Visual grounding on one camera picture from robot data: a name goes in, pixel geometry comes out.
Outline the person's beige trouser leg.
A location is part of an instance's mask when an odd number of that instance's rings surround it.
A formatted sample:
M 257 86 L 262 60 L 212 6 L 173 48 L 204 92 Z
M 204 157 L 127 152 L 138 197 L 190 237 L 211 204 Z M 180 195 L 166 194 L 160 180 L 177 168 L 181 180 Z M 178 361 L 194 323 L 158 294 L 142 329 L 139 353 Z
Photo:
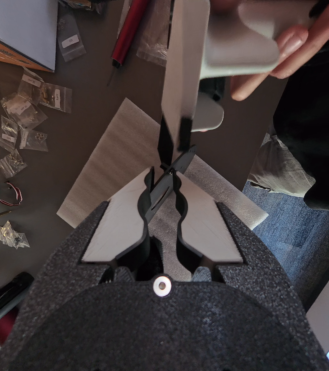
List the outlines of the person's beige trouser leg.
M 303 198 L 316 182 L 288 147 L 269 133 L 258 151 L 248 181 L 253 187 L 299 198 Z

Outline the cluster of small hardware bags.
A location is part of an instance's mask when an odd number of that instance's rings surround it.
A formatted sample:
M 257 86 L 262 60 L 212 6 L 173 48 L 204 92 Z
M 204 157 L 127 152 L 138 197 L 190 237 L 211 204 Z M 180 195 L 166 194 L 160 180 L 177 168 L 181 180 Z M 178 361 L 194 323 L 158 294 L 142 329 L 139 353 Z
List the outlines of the cluster of small hardware bags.
M 0 147 L 8 152 L 0 170 L 10 179 L 27 167 L 18 150 L 48 152 L 46 133 L 35 130 L 48 117 L 40 106 L 71 113 L 72 89 L 47 83 L 26 67 L 18 90 L 0 100 L 4 109 L 0 123 Z

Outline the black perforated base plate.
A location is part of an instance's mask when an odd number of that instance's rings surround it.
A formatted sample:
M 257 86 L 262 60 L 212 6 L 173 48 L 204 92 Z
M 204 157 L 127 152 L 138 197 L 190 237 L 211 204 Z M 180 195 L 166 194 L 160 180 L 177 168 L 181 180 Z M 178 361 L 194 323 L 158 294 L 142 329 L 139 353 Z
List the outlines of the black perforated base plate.
M 190 146 L 189 150 L 181 154 L 161 175 L 161 177 L 150 187 L 151 206 L 145 217 L 147 222 L 153 219 L 168 196 L 173 191 L 173 176 L 176 173 L 184 174 L 192 162 L 197 151 L 197 146 Z

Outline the grey desk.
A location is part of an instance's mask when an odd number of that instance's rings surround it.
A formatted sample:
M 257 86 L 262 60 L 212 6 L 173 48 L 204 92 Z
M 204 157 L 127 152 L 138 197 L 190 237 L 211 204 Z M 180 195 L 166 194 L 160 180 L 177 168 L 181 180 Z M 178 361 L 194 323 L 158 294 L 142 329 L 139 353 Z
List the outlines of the grey desk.
M 48 134 L 49 151 L 19 151 L 28 166 L 10 181 L 21 189 L 23 202 L 10 208 L 0 204 L 0 212 L 12 210 L 0 217 L 0 226 L 9 221 L 15 231 L 26 235 L 30 248 L 16 250 L 0 241 L 0 287 L 23 271 L 35 277 L 72 231 L 56 213 L 123 100 L 128 98 L 157 122 L 161 118 L 165 69 L 138 58 L 134 49 L 106 86 L 123 4 L 111 2 L 103 17 L 76 12 L 87 53 L 66 63 L 57 45 L 55 73 L 38 72 L 46 82 L 72 89 L 72 113 L 43 108 L 48 118 L 37 130 Z M 286 82 L 269 76 L 246 100 L 237 102 L 230 98 L 227 80 L 220 103 L 223 123 L 192 135 L 197 155 L 240 191 Z

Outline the black cylinder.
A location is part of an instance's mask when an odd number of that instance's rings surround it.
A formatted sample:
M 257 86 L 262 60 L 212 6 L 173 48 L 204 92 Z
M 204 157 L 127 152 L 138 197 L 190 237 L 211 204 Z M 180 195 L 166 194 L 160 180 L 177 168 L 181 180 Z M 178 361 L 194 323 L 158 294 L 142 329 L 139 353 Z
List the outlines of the black cylinder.
M 25 298 L 33 281 L 31 274 L 22 272 L 0 288 L 0 319 Z

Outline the long labelled zip bag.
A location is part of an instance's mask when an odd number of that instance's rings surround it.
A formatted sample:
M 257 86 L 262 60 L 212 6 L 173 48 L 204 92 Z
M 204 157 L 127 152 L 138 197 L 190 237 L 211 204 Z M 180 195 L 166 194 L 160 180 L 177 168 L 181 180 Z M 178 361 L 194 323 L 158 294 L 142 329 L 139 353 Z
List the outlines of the long labelled zip bag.
M 79 33 L 75 16 L 69 9 L 60 8 L 57 40 L 65 62 L 70 62 L 87 53 Z

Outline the red cylinder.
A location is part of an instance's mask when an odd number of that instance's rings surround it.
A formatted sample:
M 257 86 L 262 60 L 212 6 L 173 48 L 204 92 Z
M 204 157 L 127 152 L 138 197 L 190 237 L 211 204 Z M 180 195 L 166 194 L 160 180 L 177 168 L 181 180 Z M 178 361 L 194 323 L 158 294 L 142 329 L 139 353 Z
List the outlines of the red cylinder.
M 0 319 L 0 346 L 4 345 L 9 334 L 11 333 L 18 313 L 18 308 L 14 307 Z

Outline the person's black top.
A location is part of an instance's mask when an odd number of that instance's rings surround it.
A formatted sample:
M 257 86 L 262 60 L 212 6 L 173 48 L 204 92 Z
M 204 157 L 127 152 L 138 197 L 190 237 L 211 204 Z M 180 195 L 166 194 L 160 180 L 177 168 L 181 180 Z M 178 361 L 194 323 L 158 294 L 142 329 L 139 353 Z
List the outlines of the person's black top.
M 305 203 L 329 211 L 329 41 L 289 77 L 273 123 L 278 138 L 315 179 Z

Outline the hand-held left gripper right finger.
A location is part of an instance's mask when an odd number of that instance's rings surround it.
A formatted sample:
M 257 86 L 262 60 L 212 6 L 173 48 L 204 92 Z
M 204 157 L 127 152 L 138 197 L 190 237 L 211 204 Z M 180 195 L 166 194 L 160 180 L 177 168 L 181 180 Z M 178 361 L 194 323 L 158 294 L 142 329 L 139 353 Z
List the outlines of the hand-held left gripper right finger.
M 243 263 L 243 257 L 215 200 L 184 175 L 173 177 L 180 263 Z

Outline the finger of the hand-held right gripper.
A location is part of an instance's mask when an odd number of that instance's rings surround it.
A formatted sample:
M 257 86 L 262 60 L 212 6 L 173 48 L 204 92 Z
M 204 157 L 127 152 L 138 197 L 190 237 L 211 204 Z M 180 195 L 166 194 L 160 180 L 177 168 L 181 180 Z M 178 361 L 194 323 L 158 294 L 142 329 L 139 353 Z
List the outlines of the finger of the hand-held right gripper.
M 176 0 L 162 94 L 162 113 L 174 152 L 190 146 L 210 1 Z
M 162 116 L 160 123 L 157 150 L 160 162 L 167 164 L 168 167 L 170 167 L 170 165 L 180 156 L 180 153 L 174 149 L 173 140 L 164 115 Z

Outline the person's right hand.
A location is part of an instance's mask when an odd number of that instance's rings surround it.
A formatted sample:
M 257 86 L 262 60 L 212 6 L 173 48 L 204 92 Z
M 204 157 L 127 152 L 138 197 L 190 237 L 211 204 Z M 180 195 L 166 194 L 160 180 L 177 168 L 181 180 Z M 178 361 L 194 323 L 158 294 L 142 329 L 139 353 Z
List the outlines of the person's right hand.
M 280 52 L 278 65 L 268 72 L 232 76 L 230 94 L 233 100 L 245 100 L 270 75 L 278 79 L 290 77 L 308 62 L 329 40 L 329 5 L 307 29 L 294 25 L 277 39 Z

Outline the large clear plastic bag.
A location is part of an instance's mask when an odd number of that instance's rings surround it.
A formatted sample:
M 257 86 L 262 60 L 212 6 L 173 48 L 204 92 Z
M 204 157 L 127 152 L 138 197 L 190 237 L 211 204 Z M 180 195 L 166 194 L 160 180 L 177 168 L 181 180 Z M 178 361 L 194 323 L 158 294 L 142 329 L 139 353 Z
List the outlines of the large clear plastic bag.
M 139 27 L 137 56 L 166 67 L 171 0 L 149 2 Z

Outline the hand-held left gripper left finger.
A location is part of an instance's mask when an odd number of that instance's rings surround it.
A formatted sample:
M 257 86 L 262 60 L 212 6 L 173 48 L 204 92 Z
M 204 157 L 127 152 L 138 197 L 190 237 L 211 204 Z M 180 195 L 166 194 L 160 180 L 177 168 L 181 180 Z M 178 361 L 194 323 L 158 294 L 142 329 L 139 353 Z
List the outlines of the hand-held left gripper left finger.
M 146 214 L 151 208 L 154 167 L 149 167 L 109 200 L 83 263 L 143 263 L 150 251 Z

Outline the red handled screwdriver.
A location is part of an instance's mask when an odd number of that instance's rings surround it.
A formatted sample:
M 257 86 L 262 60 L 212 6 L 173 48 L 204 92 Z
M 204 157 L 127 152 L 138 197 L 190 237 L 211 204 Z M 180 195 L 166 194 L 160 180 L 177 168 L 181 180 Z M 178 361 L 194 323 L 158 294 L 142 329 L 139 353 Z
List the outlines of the red handled screwdriver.
M 112 72 L 107 86 L 110 85 L 115 72 L 124 64 L 149 2 L 149 0 L 132 1 L 111 54 Z

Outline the white foam sheet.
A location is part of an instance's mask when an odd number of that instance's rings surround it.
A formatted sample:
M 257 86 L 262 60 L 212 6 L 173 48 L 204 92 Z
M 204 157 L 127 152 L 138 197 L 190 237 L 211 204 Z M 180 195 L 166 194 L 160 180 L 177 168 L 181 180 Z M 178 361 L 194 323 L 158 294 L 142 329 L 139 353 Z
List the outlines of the white foam sheet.
M 126 98 L 93 150 L 89 160 L 59 208 L 57 215 L 76 228 L 103 201 L 145 169 L 155 167 L 155 181 L 163 174 L 157 151 L 160 125 Z M 225 204 L 249 229 L 268 213 L 195 155 L 185 176 L 217 202 Z M 180 215 L 172 192 L 149 224 L 150 236 L 161 244 L 164 273 L 177 281 L 189 281 L 191 273 L 176 255 L 176 231 Z

